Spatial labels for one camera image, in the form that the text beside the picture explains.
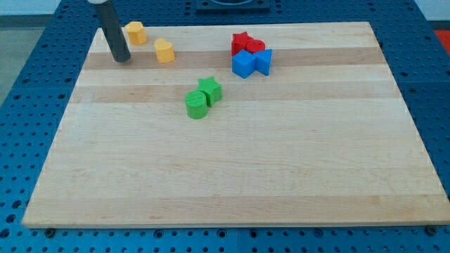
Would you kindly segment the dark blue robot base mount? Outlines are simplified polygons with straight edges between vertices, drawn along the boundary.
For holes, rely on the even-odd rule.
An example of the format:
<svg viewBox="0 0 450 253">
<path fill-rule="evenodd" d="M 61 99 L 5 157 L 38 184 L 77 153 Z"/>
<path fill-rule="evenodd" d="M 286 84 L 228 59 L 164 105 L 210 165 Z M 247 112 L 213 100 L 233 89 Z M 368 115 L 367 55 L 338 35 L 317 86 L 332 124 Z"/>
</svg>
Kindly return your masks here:
<svg viewBox="0 0 450 253">
<path fill-rule="evenodd" d="M 197 13 L 214 11 L 269 11 L 270 0 L 195 0 Z"/>
</svg>

